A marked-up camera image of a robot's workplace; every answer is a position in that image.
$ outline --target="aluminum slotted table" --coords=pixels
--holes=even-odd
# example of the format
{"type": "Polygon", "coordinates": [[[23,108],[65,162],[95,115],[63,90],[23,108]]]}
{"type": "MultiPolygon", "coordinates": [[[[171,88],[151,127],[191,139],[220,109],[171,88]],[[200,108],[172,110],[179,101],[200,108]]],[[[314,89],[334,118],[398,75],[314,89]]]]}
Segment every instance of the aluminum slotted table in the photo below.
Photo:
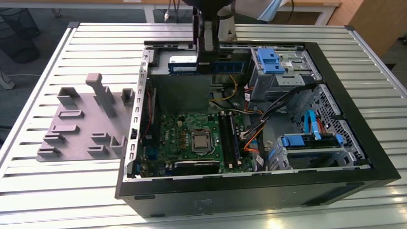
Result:
{"type": "Polygon", "coordinates": [[[65,31],[0,151],[0,228],[407,226],[407,92],[356,32],[340,26],[236,25],[241,41],[319,43],[403,178],[323,207],[143,219],[113,197],[119,160],[39,163],[35,156],[56,112],[60,87],[91,92],[85,76],[99,72],[112,92],[135,88],[143,42],[191,39],[192,28],[188,24],[109,23],[73,27],[65,31]]]}

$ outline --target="green circuit board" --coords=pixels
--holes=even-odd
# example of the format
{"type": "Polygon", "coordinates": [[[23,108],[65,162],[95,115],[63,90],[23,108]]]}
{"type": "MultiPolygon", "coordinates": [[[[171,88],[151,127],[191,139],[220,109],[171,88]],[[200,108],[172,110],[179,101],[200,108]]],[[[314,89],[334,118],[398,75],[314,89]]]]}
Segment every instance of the green circuit board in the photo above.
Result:
{"type": "MultiPolygon", "coordinates": [[[[243,117],[233,116],[236,131],[244,130],[243,117]]],[[[220,173],[247,172],[251,170],[251,157],[241,158],[241,165],[227,168],[223,163],[223,150],[217,114],[163,115],[160,127],[159,161],[216,160],[220,162],[220,173]],[[209,134],[211,148],[203,154],[193,151],[193,134],[209,134]]]]}

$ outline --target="floor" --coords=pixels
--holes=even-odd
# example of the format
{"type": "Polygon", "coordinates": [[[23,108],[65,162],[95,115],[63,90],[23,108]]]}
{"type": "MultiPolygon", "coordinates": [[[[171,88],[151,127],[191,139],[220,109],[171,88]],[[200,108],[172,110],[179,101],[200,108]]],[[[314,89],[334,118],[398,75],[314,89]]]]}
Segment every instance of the floor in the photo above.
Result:
{"type": "MultiPolygon", "coordinates": [[[[55,18],[49,9],[31,9],[32,17],[37,23],[41,34],[33,39],[40,50],[40,58],[27,64],[16,64],[8,56],[0,52],[0,68],[5,74],[36,74],[40,75],[52,56],[59,40],[64,34],[67,25],[71,21],[80,22],[137,22],[145,23],[143,10],[87,10],[63,9],[61,17],[55,18]]],[[[157,23],[164,23],[163,12],[155,10],[157,23]]],[[[180,23],[191,23],[191,11],[181,10],[179,14],[180,23]]],[[[236,17],[236,23],[260,23],[248,17],[236,17]]],[[[398,41],[383,57],[384,63],[395,63],[392,70],[404,86],[407,86],[407,46],[398,41]]],[[[16,86],[13,90],[0,88],[0,125],[13,125],[24,107],[39,77],[15,76],[11,77],[16,86]]],[[[8,130],[0,129],[0,139],[5,139],[8,130]]]]}

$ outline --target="yellow wire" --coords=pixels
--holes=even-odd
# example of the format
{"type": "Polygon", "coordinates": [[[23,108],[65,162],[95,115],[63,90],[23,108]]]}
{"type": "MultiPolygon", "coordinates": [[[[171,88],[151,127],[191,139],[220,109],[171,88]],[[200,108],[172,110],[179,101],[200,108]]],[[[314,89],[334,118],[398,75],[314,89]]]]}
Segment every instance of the yellow wire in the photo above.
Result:
{"type": "Polygon", "coordinates": [[[233,94],[231,94],[231,96],[225,97],[225,98],[221,98],[221,99],[209,99],[209,101],[225,101],[228,100],[229,98],[232,98],[235,95],[236,95],[236,92],[237,92],[237,83],[232,77],[232,75],[229,75],[229,78],[231,80],[233,81],[233,84],[235,84],[235,91],[233,91],[233,94]]]}

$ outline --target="motherboard chip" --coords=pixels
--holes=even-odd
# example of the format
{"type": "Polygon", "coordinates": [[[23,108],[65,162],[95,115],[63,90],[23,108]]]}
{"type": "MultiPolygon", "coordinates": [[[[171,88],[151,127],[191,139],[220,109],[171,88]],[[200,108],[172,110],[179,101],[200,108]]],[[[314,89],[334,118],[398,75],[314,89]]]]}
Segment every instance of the motherboard chip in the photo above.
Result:
{"type": "Polygon", "coordinates": [[[199,156],[203,156],[209,153],[212,148],[211,131],[207,129],[195,129],[191,132],[191,136],[192,152],[195,152],[199,156]]]}
{"type": "Polygon", "coordinates": [[[208,148],[207,135],[196,135],[193,137],[195,148],[208,148]]]}

